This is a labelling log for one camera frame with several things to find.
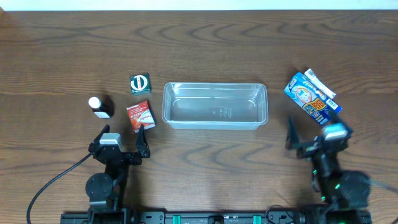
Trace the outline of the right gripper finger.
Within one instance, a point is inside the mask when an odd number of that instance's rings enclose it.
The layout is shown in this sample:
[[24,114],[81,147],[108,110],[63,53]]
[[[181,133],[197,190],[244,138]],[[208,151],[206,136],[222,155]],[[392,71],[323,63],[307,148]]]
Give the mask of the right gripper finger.
[[349,128],[349,126],[333,110],[330,112],[330,123],[342,124],[345,128]]
[[299,136],[297,134],[297,130],[294,125],[293,119],[289,116],[288,118],[288,130],[287,130],[287,139],[285,143],[285,148],[288,150],[293,150],[298,148],[298,144],[300,143]]

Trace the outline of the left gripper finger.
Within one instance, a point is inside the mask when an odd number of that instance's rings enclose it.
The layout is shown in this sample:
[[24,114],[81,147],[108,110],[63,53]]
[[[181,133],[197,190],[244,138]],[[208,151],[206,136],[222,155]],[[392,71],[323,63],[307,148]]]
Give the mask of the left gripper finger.
[[100,144],[100,139],[101,139],[102,135],[105,133],[109,133],[109,132],[110,132],[110,126],[108,124],[106,124],[104,126],[104,128],[101,130],[101,132],[99,133],[99,135],[97,135],[97,137],[94,138],[93,144]]
[[150,153],[150,149],[145,137],[145,127],[142,124],[139,128],[136,138],[136,149],[139,153]]

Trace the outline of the red Panadol ActiFast box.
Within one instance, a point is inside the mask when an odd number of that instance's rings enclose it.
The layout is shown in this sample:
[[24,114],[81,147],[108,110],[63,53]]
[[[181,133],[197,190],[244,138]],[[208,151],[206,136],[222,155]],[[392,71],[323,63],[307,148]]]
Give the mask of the red Panadol ActiFast box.
[[132,105],[126,109],[135,133],[139,132],[142,125],[144,126],[144,129],[155,127],[155,119],[150,111],[147,100],[136,105]]

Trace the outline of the blue cooling patch box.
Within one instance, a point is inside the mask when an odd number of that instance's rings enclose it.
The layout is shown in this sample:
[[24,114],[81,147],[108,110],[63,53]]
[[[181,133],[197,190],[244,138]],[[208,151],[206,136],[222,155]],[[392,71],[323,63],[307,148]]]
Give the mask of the blue cooling patch box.
[[284,93],[321,126],[331,120],[332,113],[338,114],[342,110],[340,105],[300,72],[292,77]]

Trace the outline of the white Panadol tube box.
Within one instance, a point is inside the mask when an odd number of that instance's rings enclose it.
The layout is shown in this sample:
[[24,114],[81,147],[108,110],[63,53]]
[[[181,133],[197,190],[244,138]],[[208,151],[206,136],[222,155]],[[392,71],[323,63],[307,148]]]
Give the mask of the white Panadol tube box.
[[311,81],[313,85],[315,85],[319,90],[321,90],[327,97],[333,99],[336,96],[336,93],[330,90],[326,85],[324,85],[318,77],[315,75],[312,69],[308,69],[304,72],[304,75]]

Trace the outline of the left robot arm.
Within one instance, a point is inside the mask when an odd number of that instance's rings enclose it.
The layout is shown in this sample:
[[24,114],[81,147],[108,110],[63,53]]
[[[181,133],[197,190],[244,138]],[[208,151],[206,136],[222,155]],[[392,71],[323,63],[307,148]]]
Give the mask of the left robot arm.
[[85,187],[94,211],[116,210],[122,205],[129,167],[141,165],[143,158],[150,157],[144,126],[139,128],[135,147],[136,152],[122,152],[121,135],[111,133],[108,124],[90,143],[89,153],[105,165],[105,171],[92,175]]

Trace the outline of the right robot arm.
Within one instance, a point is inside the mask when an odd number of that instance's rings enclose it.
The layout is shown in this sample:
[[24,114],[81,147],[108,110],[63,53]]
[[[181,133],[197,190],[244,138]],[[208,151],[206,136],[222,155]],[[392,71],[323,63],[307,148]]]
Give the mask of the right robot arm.
[[338,117],[331,115],[331,123],[322,128],[314,140],[303,142],[292,118],[288,119],[286,149],[295,150],[297,159],[309,159],[318,191],[333,210],[366,208],[371,193],[370,178],[357,170],[344,170],[338,153],[348,148],[353,130]]

